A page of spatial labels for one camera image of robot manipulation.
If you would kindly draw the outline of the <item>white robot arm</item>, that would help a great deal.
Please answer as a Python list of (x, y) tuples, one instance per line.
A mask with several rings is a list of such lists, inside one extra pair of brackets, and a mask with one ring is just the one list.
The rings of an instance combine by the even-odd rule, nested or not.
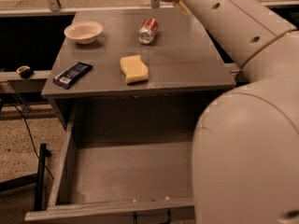
[(185, 5), (247, 84), (198, 120), (192, 142), (196, 224), (298, 224), (298, 31), (256, 0)]

